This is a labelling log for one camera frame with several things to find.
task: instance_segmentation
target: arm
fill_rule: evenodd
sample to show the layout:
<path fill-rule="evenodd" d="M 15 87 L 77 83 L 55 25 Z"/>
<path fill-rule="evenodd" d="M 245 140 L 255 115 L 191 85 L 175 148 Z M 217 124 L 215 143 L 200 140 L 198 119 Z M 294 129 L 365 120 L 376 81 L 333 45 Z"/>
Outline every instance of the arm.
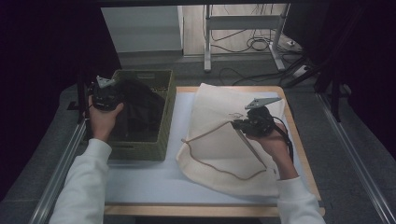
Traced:
<path fill-rule="evenodd" d="M 285 131 L 282 124 L 277 124 Z M 247 136 L 262 145 L 262 148 L 272 156 L 279 171 L 280 180 L 277 181 L 279 199 L 277 207 L 279 209 L 282 223 L 324 223 L 323 217 L 318 209 L 318 201 L 315 195 L 311 194 L 305 187 L 303 180 L 298 176 L 297 171 L 291 161 L 288 146 L 282 136 L 273 131 L 269 136 L 257 138 Z"/>
<path fill-rule="evenodd" d="M 111 153 L 106 140 L 122 107 L 123 104 L 120 104 L 111 112 L 101 112 L 90 107 L 93 139 L 70 167 L 49 223 L 102 223 L 107 160 Z"/>

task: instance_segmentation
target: white long sleeve shirt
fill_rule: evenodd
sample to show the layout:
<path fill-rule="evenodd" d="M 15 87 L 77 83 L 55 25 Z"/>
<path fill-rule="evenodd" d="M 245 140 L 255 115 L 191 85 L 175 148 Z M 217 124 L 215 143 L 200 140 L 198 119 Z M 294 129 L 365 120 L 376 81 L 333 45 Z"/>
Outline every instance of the white long sleeve shirt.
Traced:
<path fill-rule="evenodd" d="M 103 222 L 106 196 L 107 160 L 111 147 L 91 139 L 86 151 L 76 157 L 67 174 L 49 223 Z M 300 177 L 277 181 L 278 209 L 284 224 L 324 223 L 318 211 L 318 201 Z"/>

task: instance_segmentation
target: beige fabric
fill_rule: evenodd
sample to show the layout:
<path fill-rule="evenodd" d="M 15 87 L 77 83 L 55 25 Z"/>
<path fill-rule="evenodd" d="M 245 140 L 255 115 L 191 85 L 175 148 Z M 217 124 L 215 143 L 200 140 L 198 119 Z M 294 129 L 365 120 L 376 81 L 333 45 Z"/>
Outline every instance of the beige fabric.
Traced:
<path fill-rule="evenodd" d="M 255 141 L 266 168 L 237 135 L 230 121 L 247 118 L 245 105 L 257 93 L 202 84 L 195 94 L 189 132 L 177 154 L 183 174 L 208 188 L 234 195 L 276 196 L 276 165 Z M 282 118 L 283 100 L 267 106 Z"/>

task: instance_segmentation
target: metal rail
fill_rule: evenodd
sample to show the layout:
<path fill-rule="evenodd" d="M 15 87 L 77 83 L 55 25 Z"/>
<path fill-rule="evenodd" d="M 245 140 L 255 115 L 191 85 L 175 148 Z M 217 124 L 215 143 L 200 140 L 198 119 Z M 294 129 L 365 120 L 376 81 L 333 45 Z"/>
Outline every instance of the metal rail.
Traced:
<path fill-rule="evenodd" d="M 83 120 L 76 127 L 73 136 L 67 144 L 64 154 L 59 159 L 59 163 L 56 166 L 48 185 L 44 189 L 43 195 L 41 196 L 41 199 L 38 202 L 35 211 L 33 212 L 29 224 L 40 224 L 46 221 L 50 209 L 53 206 L 58 193 L 60 192 L 64 178 L 66 177 L 70 165 L 74 159 L 78 144 L 84 136 L 85 129 L 85 120 Z"/>
<path fill-rule="evenodd" d="M 335 134 L 343 145 L 343 148 L 346 151 L 346 154 L 348 155 L 356 174 L 358 175 L 361 183 L 363 184 L 364 189 L 369 195 L 370 200 L 375 207 L 375 210 L 381 217 L 383 223 L 395 224 L 396 219 L 388 205 L 387 200 L 382 194 L 381 189 L 378 187 L 378 185 L 375 183 L 370 173 L 368 172 L 366 166 L 361 160 L 361 157 L 359 156 L 358 151 L 353 146 L 347 135 L 347 132 L 344 130 L 342 123 L 337 122 L 337 120 L 332 115 L 332 111 L 330 110 L 330 102 L 328 101 L 325 93 L 317 94 L 317 97 L 319 98 L 319 101 L 323 103 L 324 112 L 328 120 L 330 121 L 330 124 L 332 125 Z"/>

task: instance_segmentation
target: black curtain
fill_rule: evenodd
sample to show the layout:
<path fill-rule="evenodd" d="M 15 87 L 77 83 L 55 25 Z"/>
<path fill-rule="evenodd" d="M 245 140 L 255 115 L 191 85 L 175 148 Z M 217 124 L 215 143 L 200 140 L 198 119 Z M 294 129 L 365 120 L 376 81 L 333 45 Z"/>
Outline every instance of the black curtain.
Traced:
<path fill-rule="evenodd" d="M 111 77 L 120 61 L 101 9 L 46 1 L 1 1 L 1 198 L 48 129 L 60 93 Z"/>

